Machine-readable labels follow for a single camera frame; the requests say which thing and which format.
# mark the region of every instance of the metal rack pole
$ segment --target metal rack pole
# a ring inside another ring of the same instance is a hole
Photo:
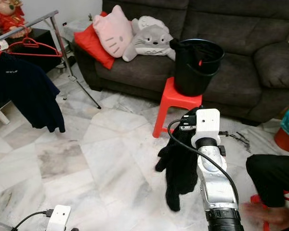
[[[44,21],[45,19],[47,18],[50,18],[51,22],[52,22],[52,25],[53,25],[53,28],[54,28],[54,31],[55,31],[55,34],[56,34],[56,37],[57,37],[57,40],[59,42],[59,45],[60,45],[60,48],[61,48],[61,52],[62,52],[62,55],[63,55],[63,59],[66,63],[66,67],[68,69],[68,72],[69,72],[69,77],[71,78],[74,78],[77,82],[77,84],[80,86],[80,88],[82,89],[82,91],[97,105],[97,108],[98,109],[101,109],[100,105],[95,101],[95,99],[85,90],[85,88],[81,85],[81,83],[79,83],[79,81],[77,80],[77,78],[73,75],[73,71],[71,69],[71,66],[69,65],[69,62],[68,62],[68,59],[67,59],[67,55],[66,55],[66,50],[64,48],[64,45],[63,45],[63,42],[62,42],[62,39],[61,39],[61,36],[60,36],[60,32],[59,32],[59,29],[58,29],[58,26],[57,26],[57,23],[55,21],[55,14],[58,14],[59,12],[58,11],[53,11],[49,14],[46,14],[32,22],[29,22],[29,23],[26,23],[25,24],[25,27],[30,27],[30,26],[33,26],[41,21]],[[13,35],[13,34],[16,34],[17,32],[20,32],[24,30],[23,27],[18,27],[16,28],[15,30],[11,30],[3,35],[0,36],[0,41],[1,40],[4,40],[6,38],[8,38],[9,36]]]
[[[71,77],[74,77],[76,79],[76,82],[77,84],[80,86],[80,88],[82,89],[82,91],[97,105],[97,108],[98,109],[101,109],[100,105],[95,101],[95,99],[85,90],[85,88],[81,85],[81,83],[79,83],[79,81],[77,80],[77,78],[74,76],[73,74],[73,71],[68,63],[68,59],[67,59],[67,55],[66,55],[66,50],[64,48],[64,45],[63,45],[63,42],[62,42],[62,39],[61,39],[61,36],[60,36],[60,33],[59,33],[59,29],[58,29],[58,26],[57,26],[57,23],[56,23],[56,20],[54,18],[54,15],[53,16],[50,16],[50,21],[52,22],[52,25],[53,25],[53,28],[54,28],[54,31],[55,31],[55,34],[56,34],[56,37],[57,37],[57,40],[59,42],[59,45],[60,45],[60,48],[61,48],[61,52],[62,52],[62,55],[63,55],[63,58],[64,58],[64,61],[66,63],[66,67],[69,71],[69,75]]]

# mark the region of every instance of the red pillow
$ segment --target red pillow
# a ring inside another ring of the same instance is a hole
[[[106,12],[102,12],[101,16],[105,17]],[[100,40],[92,25],[88,26],[82,32],[74,33],[75,42],[83,48],[88,54],[99,61],[107,69],[111,69],[115,58],[108,54],[102,47]]]

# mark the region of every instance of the black cloth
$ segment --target black cloth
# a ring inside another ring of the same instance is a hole
[[[0,56],[0,93],[5,93],[34,128],[59,128],[64,119],[55,100],[59,89],[38,66],[8,54]]]
[[[197,108],[186,115],[195,115]],[[179,126],[173,131],[175,138],[192,147],[191,138],[195,131],[181,131]],[[159,162],[155,170],[162,172],[166,169],[166,201],[172,211],[180,211],[180,194],[187,194],[194,190],[197,184],[197,154],[189,151],[170,139],[167,146],[158,153]]]
[[[284,190],[289,191],[289,156],[252,155],[247,159],[246,169],[266,206],[285,206]]]

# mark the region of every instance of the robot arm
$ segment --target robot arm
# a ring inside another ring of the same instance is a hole
[[[220,112],[217,109],[198,109],[196,125],[194,118],[183,118],[181,130],[196,129],[191,139],[195,149],[181,143],[170,132],[173,121],[168,126],[172,139],[198,154],[197,174],[201,180],[200,191],[204,210],[209,223],[209,231],[244,231],[238,211],[238,194],[234,182],[226,173],[227,163],[221,143],[219,127]]]

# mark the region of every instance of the black bucket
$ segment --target black bucket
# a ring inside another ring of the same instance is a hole
[[[203,94],[211,79],[217,74],[224,57],[223,49],[204,39],[171,41],[176,51],[174,85],[186,96]]]

